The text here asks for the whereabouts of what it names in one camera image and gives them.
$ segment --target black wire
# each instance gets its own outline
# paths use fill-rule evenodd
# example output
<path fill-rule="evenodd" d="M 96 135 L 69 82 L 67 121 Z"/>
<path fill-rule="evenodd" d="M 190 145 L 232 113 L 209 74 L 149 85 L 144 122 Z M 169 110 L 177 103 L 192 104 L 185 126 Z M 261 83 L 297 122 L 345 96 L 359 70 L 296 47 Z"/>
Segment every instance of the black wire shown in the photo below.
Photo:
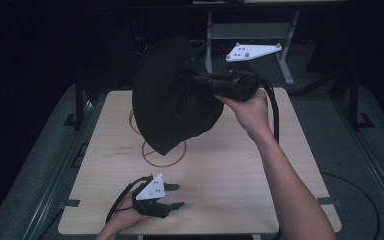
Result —
<path fill-rule="evenodd" d="M 373 235 L 372 237 L 372 240 L 376 240 L 379 236 L 379 232 L 380 232 L 380 214 L 379 214 L 379 209 L 377 208 L 376 204 L 374 203 L 373 199 L 369 196 L 368 193 L 366 193 L 361 187 L 359 187 L 357 184 L 343 178 L 343 177 L 340 177 L 340 176 L 336 176 L 334 174 L 331 174 L 331 173 L 328 173 L 328 172 L 323 172 L 323 171 L 320 171 L 321 174 L 324 174 L 324 175 L 327 175 L 327 176 L 330 176 L 330 177 L 333 177 L 333 178 L 336 178 L 336 179 L 339 179 L 341 181 L 344 181 L 346 183 L 348 183 L 349 185 L 353 186 L 354 188 L 356 188 L 357 190 L 359 190 L 361 193 L 363 193 L 363 195 L 367 198 L 367 200 L 369 200 L 370 204 L 372 205 L 373 207 L 373 210 L 375 211 L 376 213 L 376 231 L 375 231 L 375 234 Z"/>
<path fill-rule="evenodd" d="M 49 228 L 51 228 L 52 224 L 54 224 L 54 222 L 57 220 L 57 218 L 61 215 L 61 213 L 63 212 L 64 210 L 60 209 L 57 213 L 57 215 L 54 217 L 54 219 L 52 219 L 52 221 L 48 224 L 48 226 L 46 226 L 45 230 L 43 230 L 42 234 L 40 234 L 38 240 L 42 239 L 46 232 L 49 230 Z"/>
<path fill-rule="evenodd" d="M 133 208 L 133 206 L 128 207 L 128 208 L 117 209 L 117 210 L 115 210 L 115 212 L 126 211 L 126 210 L 129 210 L 129 209 L 131 209 L 131 208 Z"/>

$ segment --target white bracket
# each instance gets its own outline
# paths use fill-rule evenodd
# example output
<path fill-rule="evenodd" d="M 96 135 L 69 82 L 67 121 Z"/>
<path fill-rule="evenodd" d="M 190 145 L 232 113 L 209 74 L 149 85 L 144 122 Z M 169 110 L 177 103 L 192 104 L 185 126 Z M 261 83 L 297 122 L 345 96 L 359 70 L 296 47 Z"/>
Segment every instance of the white bracket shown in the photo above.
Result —
<path fill-rule="evenodd" d="M 164 196 L 164 179 L 163 174 L 160 173 L 136 196 L 136 200 L 163 198 Z"/>
<path fill-rule="evenodd" d="M 226 56 L 227 62 L 248 61 L 282 50 L 280 43 L 277 45 L 241 45 L 236 46 Z"/>

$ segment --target metal stand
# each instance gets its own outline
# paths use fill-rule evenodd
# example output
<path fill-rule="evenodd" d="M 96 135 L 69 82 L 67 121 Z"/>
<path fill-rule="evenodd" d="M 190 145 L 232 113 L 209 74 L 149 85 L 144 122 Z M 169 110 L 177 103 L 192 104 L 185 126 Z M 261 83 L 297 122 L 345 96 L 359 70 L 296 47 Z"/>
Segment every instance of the metal stand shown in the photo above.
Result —
<path fill-rule="evenodd" d="M 280 70 L 282 71 L 283 78 L 285 79 L 285 82 L 287 85 L 294 85 L 294 80 L 292 79 L 291 72 L 289 71 L 288 65 L 286 64 L 286 54 L 288 54 L 289 46 L 292 42 L 292 37 L 294 36 L 295 28 L 298 22 L 300 11 L 295 11 L 294 15 L 292 16 L 291 23 L 289 24 L 287 35 L 286 35 L 286 41 L 283 46 L 283 51 L 280 53 L 277 53 L 277 62 L 279 63 Z"/>
<path fill-rule="evenodd" d="M 212 39 L 284 39 L 283 50 L 277 55 L 277 61 L 287 85 L 294 80 L 286 64 L 286 55 L 292 42 L 300 11 L 295 11 L 289 23 L 213 23 L 212 13 L 208 13 L 207 22 L 207 56 L 205 67 L 213 72 L 211 62 Z"/>

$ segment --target wooden board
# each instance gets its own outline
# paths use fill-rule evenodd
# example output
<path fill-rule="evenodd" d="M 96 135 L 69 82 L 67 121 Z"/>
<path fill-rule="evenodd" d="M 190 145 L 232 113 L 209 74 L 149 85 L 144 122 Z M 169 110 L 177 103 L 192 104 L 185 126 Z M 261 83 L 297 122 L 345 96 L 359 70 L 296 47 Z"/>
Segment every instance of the wooden board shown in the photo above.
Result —
<path fill-rule="evenodd" d="M 280 109 L 280 144 L 316 197 L 328 197 L 314 157 L 284 89 L 275 89 Z M 255 144 L 227 106 L 208 132 L 186 141 L 184 158 L 157 168 L 142 156 L 144 139 L 129 124 L 131 92 L 111 92 L 70 195 L 78 207 L 66 207 L 59 224 L 62 234 L 97 234 L 124 188 L 134 180 L 163 173 L 165 182 L 181 187 L 167 192 L 162 203 L 185 202 L 165 219 L 152 218 L 122 234 L 233 234 L 278 231 L 273 202 Z M 184 151 L 179 144 L 166 157 L 150 154 L 154 163 L 169 164 Z M 341 223 L 333 205 L 325 205 L 335 231 Z"/>

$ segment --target hand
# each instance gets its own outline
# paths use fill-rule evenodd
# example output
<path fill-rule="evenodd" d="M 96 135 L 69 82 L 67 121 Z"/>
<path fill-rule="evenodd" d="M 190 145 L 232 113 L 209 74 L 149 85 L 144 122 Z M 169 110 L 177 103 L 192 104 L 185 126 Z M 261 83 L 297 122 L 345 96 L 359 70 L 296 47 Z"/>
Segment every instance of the hand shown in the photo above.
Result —
<path fill-rule="evenodd" d="M 130 228 L 144 219 L 151 218 L 151 216 L 141 215 L 138 211 L 136 211 L 136 209 L 132 207 L 132 194 L 133 191 L 127 193 L 117 207 L 117 209 L 128 209 L 115 212 L 110 221 L 108 221 L 108 223 L 98 234 L 96 240 L 115 239 L 121 230 Z"/>
<path fill-rule="evenodd" d="M 264 90 L 258 89 L 255 95 L 246 102 L 239 102 L 217 95 L 216 98 L 235 112 L 239 124 L 252 139 L 260 131 L 271 134 L 268 121 L 267 94 Z"/>

